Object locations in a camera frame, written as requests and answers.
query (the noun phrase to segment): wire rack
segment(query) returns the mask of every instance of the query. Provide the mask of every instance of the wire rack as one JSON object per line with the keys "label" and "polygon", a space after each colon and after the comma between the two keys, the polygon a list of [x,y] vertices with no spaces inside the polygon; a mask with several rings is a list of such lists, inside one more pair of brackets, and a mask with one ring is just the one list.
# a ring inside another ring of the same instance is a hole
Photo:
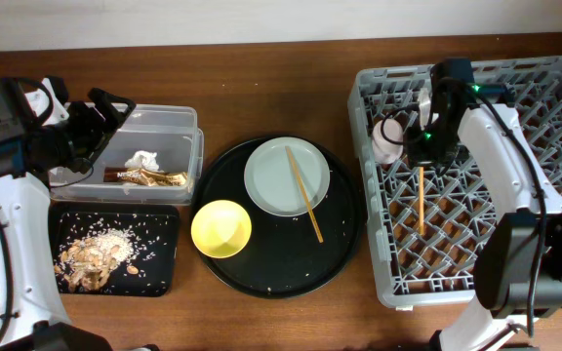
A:
{"label": "wire rack", "polygon": [[[364,165],[377,288],[390,307],[470,299],[474,262],[496,229],[494,206],[472,158],[455,162],[443,176],[424,171],[424,198],[432,204],[425,205],[424,235],[417,230],[419,170],[408,166],[404,154],[386,167],[374,162],[370,135],[380,112],[417,102],[420,88],[430,89],[430,67],[362,71],[348,103],[355,150]],[[524,135],[562,194],[562,57],[473,67],[477,83],[505,83],[514,92]],[[397,120],[406,129],[418,115],[402,117]]]}

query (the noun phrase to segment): bowl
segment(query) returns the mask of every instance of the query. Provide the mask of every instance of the bowl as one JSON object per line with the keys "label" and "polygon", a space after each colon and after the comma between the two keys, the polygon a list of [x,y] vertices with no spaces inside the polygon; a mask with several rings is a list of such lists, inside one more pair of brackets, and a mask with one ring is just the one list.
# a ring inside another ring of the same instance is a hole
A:
{"label": "bowl", "polygon": [[251,218],[237,203],[217,200],[196,213],[191,232],[194,246],[201,253],[227,258],[246,247],[251,238]]}

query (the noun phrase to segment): wooden table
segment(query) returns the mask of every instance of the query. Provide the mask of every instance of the wooden table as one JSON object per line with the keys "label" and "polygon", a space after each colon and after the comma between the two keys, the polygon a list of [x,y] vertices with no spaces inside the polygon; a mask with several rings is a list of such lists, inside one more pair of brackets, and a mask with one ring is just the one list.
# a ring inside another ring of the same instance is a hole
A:
{"label": "wooden table", "polygon": [[[0,77],[63,77],[71,99],[100,87],[138,103],[194,107],[208,165],[227,147],[272,132],[333,151],[360,184],[346,110],[364,68],[562,55],[562,34],[353,40],[294,44],[0,53]],[[219,281],[189,238],[182,208],[173,290],[160,298],[63,295],[75,326],[115,348],[359,350],[427,342],[464,305],[396,312],[377,300],[367,238],[331,284],[299,298],[264,300]],[[562,349],[562,311],[537,323],[533,344]],[[526,341],[518,335],[516,341]]]}

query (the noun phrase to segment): wooden chopstick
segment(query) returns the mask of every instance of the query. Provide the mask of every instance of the wooden chopstick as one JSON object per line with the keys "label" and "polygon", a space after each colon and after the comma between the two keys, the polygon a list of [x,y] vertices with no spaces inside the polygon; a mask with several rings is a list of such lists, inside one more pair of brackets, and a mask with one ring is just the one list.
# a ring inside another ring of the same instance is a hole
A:
{"label": "wooden chopstick", "polygon": [[420,203],[418,204],[418,212],[420,213],[420,235],[424,235],[424,167],[420,167],[420,184],[418,188],[420,192]]}
{"label": "wooden chopstick", "polygon": [[299,167],[297,166],[296,161],[294,161],[294,155],[292,154],[292,150],[290,150],[290,146],[286,146],[285,151],[288,153],[288,157],[290,158],[292,171],[294,172],[294,177],[297,179],[297,183],[299,184],[299,188],[301,189],[301,194],[302,194],[302,198],[304,199],[304,203],[307,205],[307,211],[309,212],[309,217],[311,217],[311,224],[313,224],[313,229],[316,231],[316,235],[318,236],[318,242],[322,244],[324,243],[324,239],[322,239],[322,234],[320,233],[320,227],[318,227],[318,222],[316,221],[316,216],[313,215],[313,211],[311,210],[311,204],[309,203],[309,199],[307,198],[307,192],[304,191],[304,186],[302,185],[302,179],[301,179],[301,173],[299,172]]}

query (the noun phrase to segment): white plate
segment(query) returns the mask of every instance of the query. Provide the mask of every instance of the white plate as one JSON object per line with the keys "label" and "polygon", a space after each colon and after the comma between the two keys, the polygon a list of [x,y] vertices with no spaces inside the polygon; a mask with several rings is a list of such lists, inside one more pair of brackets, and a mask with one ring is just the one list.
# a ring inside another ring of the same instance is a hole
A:
{"label": "white plate", "polygon": [[302,215],[307,206],[285,150],[290,146],[312,208],[329,189],[329,164],[317,147],[299,138],[278,137],[258,147],[246,163],[244,184],[262,210],[281,216]]}

